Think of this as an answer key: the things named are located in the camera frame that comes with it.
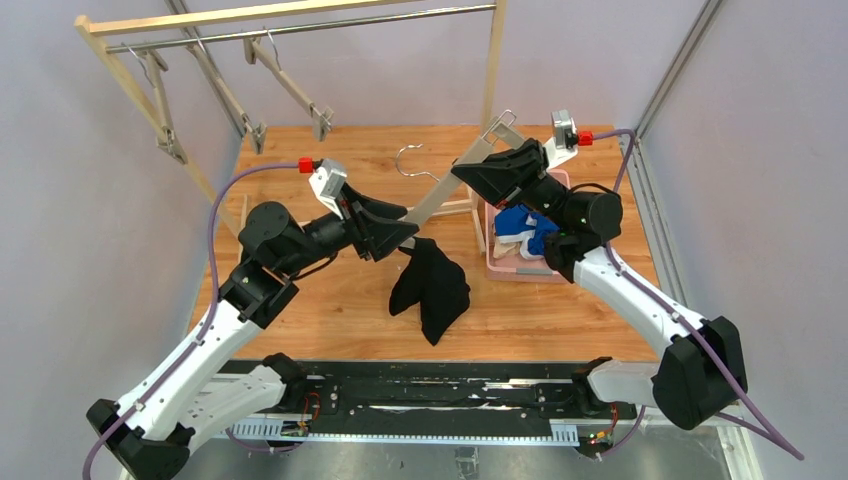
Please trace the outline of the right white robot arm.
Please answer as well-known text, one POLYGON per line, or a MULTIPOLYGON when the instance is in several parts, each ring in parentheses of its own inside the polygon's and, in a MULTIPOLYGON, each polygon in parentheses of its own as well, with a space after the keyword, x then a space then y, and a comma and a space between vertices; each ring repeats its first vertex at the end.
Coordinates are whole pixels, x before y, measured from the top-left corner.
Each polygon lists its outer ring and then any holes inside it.
POLYGON ((655 407, 675 426, 692 430, 747 394, 738 328, 712 320, 646 281, 612 248, 621 233, 618 192, 597 183, 568 187, 549 172, 537 140, 493 153, 478 163, 456 163, 451 173, 488 204, 524 206, 556 229, 543 240, 544 260, 568 282, 602 300, 648 343, 656 363, 598 358, 573 381, 586 410, 628 403, 655 407))

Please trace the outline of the black underwear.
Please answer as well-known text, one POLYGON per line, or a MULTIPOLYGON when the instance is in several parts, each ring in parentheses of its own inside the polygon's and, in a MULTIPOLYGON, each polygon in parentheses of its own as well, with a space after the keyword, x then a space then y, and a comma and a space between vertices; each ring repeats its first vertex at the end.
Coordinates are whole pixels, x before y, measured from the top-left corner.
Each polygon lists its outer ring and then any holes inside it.
POLYGON ((388 312, 397 316, 419 306, 421 331, 436 346, 471 304, 471 288, 464 269, 430 238, 415 237, 413 247, 399 251, 410 260, 393 286, 388 312))

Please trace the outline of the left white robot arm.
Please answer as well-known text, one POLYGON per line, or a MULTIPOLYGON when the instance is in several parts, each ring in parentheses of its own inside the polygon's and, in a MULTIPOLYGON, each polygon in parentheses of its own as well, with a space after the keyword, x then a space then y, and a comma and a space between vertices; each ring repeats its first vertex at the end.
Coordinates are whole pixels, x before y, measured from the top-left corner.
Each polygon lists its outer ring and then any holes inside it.
POLYGON ((336 211, 305 226, 279 202, 254 207, 239 234, 242 259, 202 320, 133 390, 89 408, 89 423, 134 478, 172 479, 212 437, 288 397, 300 399, 306 374, 282 353, 208 395, 201 390, 281 314, 299 291, 296 280, 314 264, 348 246, 379 261, 419 230, 405 207, 347 184, 332 201, 336 211))

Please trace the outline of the blue underwear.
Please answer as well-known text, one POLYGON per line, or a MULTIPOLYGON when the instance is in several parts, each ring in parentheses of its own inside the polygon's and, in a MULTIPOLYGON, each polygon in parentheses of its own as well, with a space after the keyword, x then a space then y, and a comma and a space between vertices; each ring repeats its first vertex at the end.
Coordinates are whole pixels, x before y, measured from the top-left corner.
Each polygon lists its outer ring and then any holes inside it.
POLYGON ((504 209, 494 218, 495 237, 502 242, 521 241, 521 256, 526 260, 541 260, 545 237, 558 230, 552 221, 522 205, 504 209))

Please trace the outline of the wooden hanger with black underwear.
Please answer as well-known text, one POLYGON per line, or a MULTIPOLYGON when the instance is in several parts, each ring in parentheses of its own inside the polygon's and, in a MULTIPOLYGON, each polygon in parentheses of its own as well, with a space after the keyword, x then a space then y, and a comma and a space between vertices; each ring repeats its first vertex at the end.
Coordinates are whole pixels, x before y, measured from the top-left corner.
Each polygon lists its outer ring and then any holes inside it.
POLYGON ((494 152, 498 141, 505 143, 508 148, 520 147, 525 141, 525 138, 512 127, 515 119, 516 115, 509 109, 504 110, 499 116, 492 118, 471 145, 453 162, 448 172, 409 211, 404 217, 404 220, 422 227, 433 216, 468 212, 472 216, 473 232, 479 254, 485 255, 487 253, 487 243, 481 216, 478 212, 480 198, 470 187, 466 187, 468 192, 467 200, 450 201, 449 198, 451 195, 463 185, 463 182, 452 173, 451 169, 455 166, 481 163, 488 155, 494 152))

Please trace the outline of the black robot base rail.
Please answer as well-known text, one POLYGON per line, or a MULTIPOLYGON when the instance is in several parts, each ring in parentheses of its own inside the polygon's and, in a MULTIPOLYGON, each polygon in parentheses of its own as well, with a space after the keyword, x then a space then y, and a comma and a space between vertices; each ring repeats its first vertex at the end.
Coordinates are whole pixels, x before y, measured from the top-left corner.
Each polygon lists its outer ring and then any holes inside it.
POLYGON ((219 432, 274 448, 295 442, 580 446, 625 432, 638 409, 581 405, 572 362, 304 361, 298 401, 219 432))

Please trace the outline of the wooden hanger with blue underwear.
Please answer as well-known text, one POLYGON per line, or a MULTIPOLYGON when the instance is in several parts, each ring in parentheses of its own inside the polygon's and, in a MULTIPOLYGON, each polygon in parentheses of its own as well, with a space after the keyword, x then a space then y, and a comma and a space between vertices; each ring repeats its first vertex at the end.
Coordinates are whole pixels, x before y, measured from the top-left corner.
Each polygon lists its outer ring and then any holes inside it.
POLYGON ((310 117, 314 138, 318 142, 323 142, 333 129, 333 110, 329 107, 320 110, 317 107, 305 90, 282 68, 276 44, 269 30, 265 32, 265 36, 271 41, 270 50, 261 44, 261 37, 250 37, 243 41, 245 60, 251 65, 259 62, 270 71, 289 96, 310 117))

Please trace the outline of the cream cotton underwear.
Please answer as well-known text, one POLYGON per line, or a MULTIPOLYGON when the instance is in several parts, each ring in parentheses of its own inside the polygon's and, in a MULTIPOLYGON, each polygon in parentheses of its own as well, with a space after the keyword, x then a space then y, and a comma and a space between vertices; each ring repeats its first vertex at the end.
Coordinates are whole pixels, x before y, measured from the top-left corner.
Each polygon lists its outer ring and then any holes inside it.
POLYGON ((493 259, 503 259, 511 256, 521 255, 522 242, 502 242, 496 238, 492 247, 491 256, 493 259))

